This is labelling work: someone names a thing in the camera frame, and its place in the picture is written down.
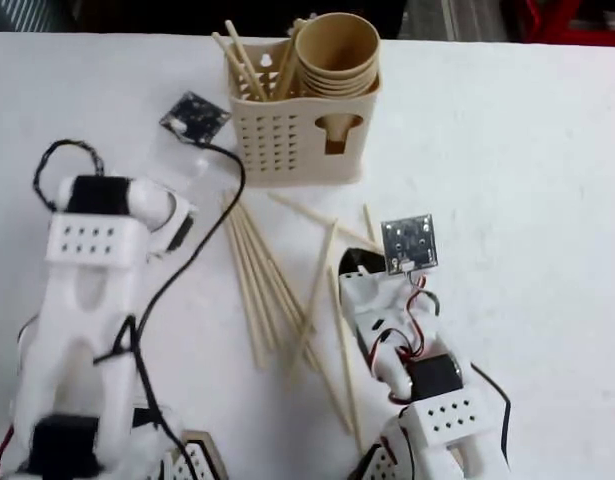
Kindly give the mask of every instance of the utensil holder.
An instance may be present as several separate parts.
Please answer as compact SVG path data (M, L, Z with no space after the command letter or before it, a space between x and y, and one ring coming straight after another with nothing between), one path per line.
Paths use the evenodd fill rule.
M273 94L288 40L245 45L265 92ZM258 102L238 72L227 65L232 118L247 183L256 187L353 183L362 175L361 157L380 90L380 73L367 93L351 99L302 97L298 75L289 98ZM346 141L328 141L328 115L353 116Z

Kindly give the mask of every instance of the stacked paper cups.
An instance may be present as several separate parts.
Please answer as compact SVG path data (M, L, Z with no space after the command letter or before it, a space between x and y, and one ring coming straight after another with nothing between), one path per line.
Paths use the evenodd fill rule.
M378 76L380 37L367 20L349 13L330 13L307 23L296 39L298 75L305 93L344 100L367 93ZM354 116L324 119L330 141L344 141Z

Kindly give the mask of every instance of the white robotic arm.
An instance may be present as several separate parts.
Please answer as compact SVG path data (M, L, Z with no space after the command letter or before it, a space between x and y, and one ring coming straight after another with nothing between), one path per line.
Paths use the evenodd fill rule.
M384 241L389 254L385 235ZM341 261L343 312L372 375L389 386L390 400L404 408L350 478L511 478L497 422L481 394L482 378L439 319L426 309L417 308L416 318L408 311L412 299L424 298L422 270L418 277L413 271L390 275L384 264L376 268L384 259L362 252L347 255L357 268L349 268L349 258ZM372 268L363 266L363 256ZM438 313L438 305L431 306Z
M170 442L160 428L137 423L134 358L91 360L110 352L138 311L148 256L180 245L191 207L148 180L103 176L65 180L56 207L46 295L21 338L13 405L14 432L29 456L9 478L145 478ZM121 343L129 347L128 331ZM83 355L89 361L79 362Z

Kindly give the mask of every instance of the wooden chopstick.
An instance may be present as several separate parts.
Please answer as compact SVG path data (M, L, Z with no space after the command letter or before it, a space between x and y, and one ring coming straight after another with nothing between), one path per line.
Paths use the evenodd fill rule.
M282 195L278 195L277 193L269 192L267 195L272 200L282 205L285 205L286 207L289 207L292 210L302 215L305 215L307 218L311 218L312 220L314 220L317 223L320 223L321 225L325 225L325 226L331 225L332 222L334 221L333 218L327 217L326 215L322 215L310 208L307 208L301 205L298 202L294 202L293 200L290 200L289 198L283 197ZM353 238L354 240L357 240L358 242L362 243L363 245L365 245L367 248L369 248L373 252L380 253L380 254L384 253L383 249L378 244L372 242L371 240L367 240L362 235L359 235L358 233L354 232L351 228L347 228L344 225L338 225L338 231L340 233L344 233L348 237Z
M263 305L263 301L261 298L260 285L258 284L258 281L254 275L252 259L250 258L248 249L246 247L244 232L241 231L240 222L236 221L234 217L232 217L231 215L229 215L229 218L230 218L230 222L232 223L234 227L236 244L239 246L240 254L243 258L245 276L247 277L248 283L250 286L250 295L251 295L251 298L253 299L253 304L257 311L258 322L263 332L262 336L265 340L265 344L267 345L267 349L269 351L274 351L276 348L274 337L269 327L269 320L267 318L267 312L265 310L265 306Z
M329 287L331 291L332 301L334 303L334 313L336 316L336 331L338 332L338 341L340 342L340 354L342 356L343 371L345 374L345 384L347 386L347 400L349 401L349 410L351 411L351 423L354 427L354 438L358 453L363 454L363 442L360 431L360 422L358 420L358 404L356 403L356 395L354 393L354 382L351 376L351 361L349 359L349 349L347 348L347 337L345 336L342 308L340 306L340 294L338 292L338 279L334 273L334 269L330 266L327 270L329 276Z
M271 251L271 249L267 246L267 244L265 243L265 240L263 236L261 235L260 230L258 229L258 226L254 222L251 214L249 213L249 209L247 208L245 203L241 200L240 202L238 202L238 204L241 206L243 212L245 213L245 218L247 219L249 226L251 227L254 233L254 236L258 239L258 242L260 246L262 247L263 251L265 252L265 254L267 255L267 258L271 261L272 267L275 270L274 274L280 277L280 281L282 282L284 286L284 290L286 294L289 296L289 299L291 300L289 308L292 310L292 312L294 312L295 316L300 318L300 322L303 323L305 321L305 312L303 311L302 305L298 301L296 292L294 291L293 287L287 280L287 277L283 274L280 268L280 263L278 262L278 259L276 258L274 253Z
M255 230L257 231L257 227L255 227L253 220L248 216L247 210L244 208L244 205L241 202L238 202L235 207L235 210L237 211L237 215L240 215L241 218L244 219L244 231L249 237L249 243L253 247L254 255L258 260L259 268L262 270L268 284L271 286L272 292L274 293L278 304L283 310L283 313L286 315L286 320L288 322L292 322L292 327L296 330L300 329L300 326L303 323L303 317L294 314L291 311L291 299L287 294L286 288L283 285L280 275L278 274L275 266L273 265L273 260L268 255L269 250L265 245L264 240L262 239L262 237L260 237L259 234L255 233ZM312 367L314 370L317 370L316 364L314 363L314 360L312 358L313 355L310 354L309 351L306 351L305 353L305 358L309 362L310 367Z
M374 230L374 222L371 219L369 205L366 203L363 203L363 215L365 216L365 224L367 225L367 235L369 236L369 240L376 243L376 230Z
M256 93L262 99L263 102L267 102L269 98L267 98L267 94L265 90L263 90L263 86L260 84L260 80L258 80L258 76L256 75L256 70L249 59L249 55L245 51L245 47L243 46L243 42L240 41L240 37L238 36L238 32L236 32L236 27L231 22L231 20L225 20L225 27L229 32L229 36L231 37L234 45L236 46L236 51L238 55L240 55L240 59L245 64L245 70L249 73L249 76L254 83L254 87L256 88Z
M247 82L247 85L249 85L249 90L251 91L252 96L258 95L258 91L256 90L256 85L254 84L254 81L249 77L249 74L245 71L243 66L240 64L240 62L234 55L234 52L232 52L231 49L227 46L227 44L223 40L223 37L221 37L218 32L212 33L211 37L214 40L216 40L216 43L218 44L218 46L220 46L223 52L225 52L225 56L227 57L227 60L231 64L232 68L236 70L236 72L238 72L238 74L241 77L243 77L243 79Z
M256 249L253 245L253 239L250 237L247 231L247 225L245 219L243 218L242 209L237 208L238 204L236 204L236 208L232 211L232 216L234 217L234 222L236 222L238 228L240 229L241 235L243 237L243 241L245 244L245 251L247 252L247 256L251 262L252 271L254 274L254 281L256 285L258 285L258 293L260 295L260 301L263 309L265 310L265 315L263 318L268 323L268 331L271 334L271 338L273 339L274 345L281 347L280 335L278 333L278 328L274 321L275 319L275 309L274 302L271 298L270 292L270 284L265 281L264 271L266 268L266 262L263 262L262 259L256 254Z
M294 20L294 31L291 33L291 38L287 43L287 48L283 52L283 58L280 61L278 67L278 77L276 78L276 87L272 92L273 100L284 100L287 96L287 91L291 87L291 82L294 78L296 71L296 64L298 63L296 57L296 38L300 33L300 30L305 26L307 22L300 18Z
M307 340L309 339L309 334L311 333L311 326L314 322L314 311L316 310L316 300L318 298L318 293L320 292L320 287L325 277L325 271L327 270L327 264L329 262L329 256L331 254L331 249L334 244L334 239L336 238L337 230L338 219L335 219L334 223L331 224L329 232L325 237L325 241L320 252L319 265L316 269L316 278L314 279L314 286L312 288L311 296L309 297L309 304L307 305L307 311L305 313L305 323L302 326L300 338L298 340L298 346L296 347L296 352L294 353L294 357L292 358L291 364L289 366L290 383L294 378L296 366L298 365L298 359L303 354L303 350L305 348L305 345L307 344Z
M227 204L223 205L223 210L227 208ZM256 310L252 303L252 287L250 285L250 279L245 274L244 258L241 245L236 240L236 232L233 219L231 215L228 217L227 222L227 235L229 237L229 245L231 246L231 252L236 263L236 272L238 274L238 281L240 282L240 289L243 296L243 303L245 307L245 316L247 317L247 326L249 328L249 336L252 344L252 352L254 355L254 364L258 369L264 370L267 368L267 357L263 350L262 338L259 330L259 320L256 315Z

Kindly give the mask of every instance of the table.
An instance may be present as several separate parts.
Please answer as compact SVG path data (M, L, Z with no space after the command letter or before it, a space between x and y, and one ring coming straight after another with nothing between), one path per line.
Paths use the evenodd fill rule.
M363 201L376 219L433 213L440 266L428 285L447 328L512 398L517 478L615 478L615 49L394 41L381 65L362 181L283 193L358 231ZM204 156L210 168L192 168L186 186L202 205L196 226L150 265L147 298L235 184L228 162L168 143L157 126L188 89L228 107L222 75L208 38L0 34L0 438L16 332L43 298L40 154L82 138L132 174ZM235 145L231 127L216 143ZM85 159L60 152L46 188ZM305 301L324 229L262 191L247 202ZM316 344L342 394L328 296L318 307ZM304 371L287 392L278 361L255 371L223 230L154 311L144 352L160 401L212 433L231 478L345 478L355 465L318 377ZM395 410L357 351L353 361L368 445Z

